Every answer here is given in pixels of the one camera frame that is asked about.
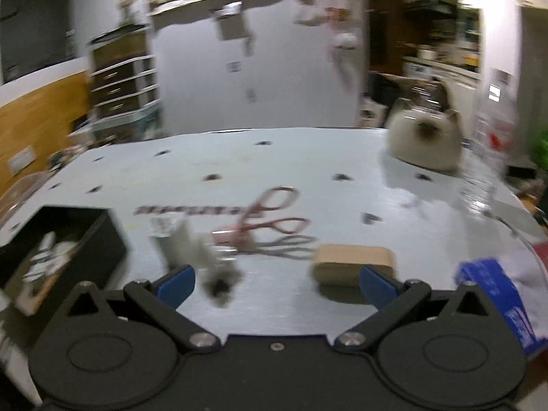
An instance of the pink object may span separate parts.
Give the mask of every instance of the pink object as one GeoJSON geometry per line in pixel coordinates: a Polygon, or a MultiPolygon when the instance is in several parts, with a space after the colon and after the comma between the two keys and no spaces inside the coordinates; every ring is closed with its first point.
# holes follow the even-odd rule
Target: pink object
{"type": "Polygon", "coordinates": [[[296,188],[279,186],[268,189],[266,192],[262,193],[254,203],[246,208],[242,215],[240,215],[236,224],[214,230],[212,232],[213,241],[215,241],[215,244],[217,245],[231,245],[240,251],[250,251],[253,249],[251,230],[257,228],[271,228],[285,235],[302,232],[310,223],[310,220],[297,216],[278,218],[264,222],[247,222],[250,218],[256,217],[257,214],[263,211],[286,209],[297,200],[297,197],[299,197],[299,191],[296,188]],[[280,191],[288,192],[288,195],[279,206],[269,207],[265,205],[272,195],[280,191]],[[296,221],[298,224],[293,228],[283,227],[282,223],[288,221],[296,221]]]}

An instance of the silver bolt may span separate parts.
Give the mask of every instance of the silver bolt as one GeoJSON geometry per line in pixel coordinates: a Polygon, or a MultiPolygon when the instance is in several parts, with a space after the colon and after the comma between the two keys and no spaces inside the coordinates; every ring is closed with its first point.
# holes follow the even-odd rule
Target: silver bolt
{"type": "Polygon", "coordinates": [[[345,346],[360,346],[365,343],[365,335],[359,332],[345,332],[339,335],[339,342],[345,346]]]}
{"type": "Polygon", "coordinates": [[[284,349],[286,348],[285,344],[283,343],[280,343],[280,342],[275,342],[275,343],[272,343],[270,345],[270,349],[272,351],[276,351],[276,352],[279,352],[279,351],[283,351],[284,349]]]}
{"type": "Polygon", "coordinates": [[[209,332],[198,332],[192,334],[188,341],[194,347],[211,347],[217,343],[217,338],[209,332]]]}

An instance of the wooden block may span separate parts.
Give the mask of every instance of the wooden block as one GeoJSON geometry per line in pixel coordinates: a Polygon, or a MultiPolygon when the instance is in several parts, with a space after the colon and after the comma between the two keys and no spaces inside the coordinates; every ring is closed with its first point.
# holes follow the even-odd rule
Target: wooden block
{"type": "Polygon", "coordinates": [[[394,274],[394,254],[386,247],[321,244],[312,259],[312,276],[319,284],[359,287],[364,264],[373,264],[388,276],[394,274]]]}

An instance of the blue gripper pad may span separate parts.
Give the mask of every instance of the blue gripper pad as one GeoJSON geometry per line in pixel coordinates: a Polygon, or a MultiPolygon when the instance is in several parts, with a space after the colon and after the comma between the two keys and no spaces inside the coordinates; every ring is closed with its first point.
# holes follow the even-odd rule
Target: blue gripper pad
{"type": "Polygon", "coordinates": [[[367,266],[360,269],[360,291],[369,303],[382,309],[399,295],[398,289],[367,266]]]}
{"type": "Polygon", "coordinates": [[[168,274],[165,281],[155,287],[155,295],[162,303],[177,309],[194,291],[196,273],[192,266],[168,274]]]}

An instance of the triangular hole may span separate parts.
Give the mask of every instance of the triangular hole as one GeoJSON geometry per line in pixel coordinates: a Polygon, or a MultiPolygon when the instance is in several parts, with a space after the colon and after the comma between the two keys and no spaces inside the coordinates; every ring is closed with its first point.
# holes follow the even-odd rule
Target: triangular hole
{"type": "Polygon", "coordinates": [[[68,316],[72,317],[74,315],[88,315],[90,313],[99,312],[99,308],[93,301],[93,298],[89,293],[81,294],[78,299],[74,302],[68,316]]]}
{"type": "Polygon", "coordinates": [[[481,304],[480,299],[473,292],[467,292],[464,294],[457,312],[471,313],[474,315],[487,315],[487,311],[483,307],[483,304],[481,304]]]}

